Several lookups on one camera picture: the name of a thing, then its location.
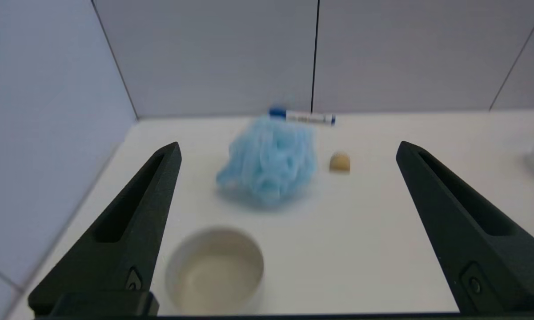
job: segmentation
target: white bowl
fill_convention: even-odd
[[[214,227],[180,244],[165,281],[179,314],[249,314],[258,307],[263,268],[261,250],[249,235]]]

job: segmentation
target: wall seam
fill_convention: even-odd
[[[496,96],[495,96],[494,99],[492,100],[492,103],[490,104],[490,108],[488,108],[488,112],[492,111],[492,108],[494,107],[494,104],[496,103],[496,100],[498,100],[498,96],[499,96],[500,93],[502,92],[502,89],[504,88],[504,85],[506,85],[506,82],[508,81],[508,78],[510,77],[512,71],[514,70],[514,67],[515,67],[516,63],[518,62],[519,57],[522,55],[523,50],[526,48],[527,43],[530,41],[531,36],[532,36],[533,34],[534,34],[534,26],[531,28],[530,33],[527,35],[527,39],[526,39],[526,41],[523,43],[522,48],[519,50],[518,55],[517,55],[516,58],[514,59],[514,63],[512,63],[512,66],[510,67],[510,70],[509,70],[508,73],[506,74],[506,77],[504,77],[504,81],[502,82],[502,85],[500,85],[500,88],[498,89],[498,92],[496,93]]]

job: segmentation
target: small beige object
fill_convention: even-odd
[[[180,244],[165,285],[179,314],[250,314],[261,300],[262,279],[257,243],[238,229],[212,227]]]
[[[350,157],[343,152],[336,152],[330,158],[330,171],[350,172]]]

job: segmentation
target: white wall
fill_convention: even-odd
[[[134,122],[88,0],[0,0],[0,317]]]
[[[139,117],[309,111],[317,0],[96,0]]]
[[[321,0],[314,111],[488,111],[534,0]]]
[[[534,108],[534,33],[512,69],[492,110]]]

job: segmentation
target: blue marker cap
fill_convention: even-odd
[[[271,108],[269,109],[269,115],[271,117],[287,117],[287,111],[283,108]]]

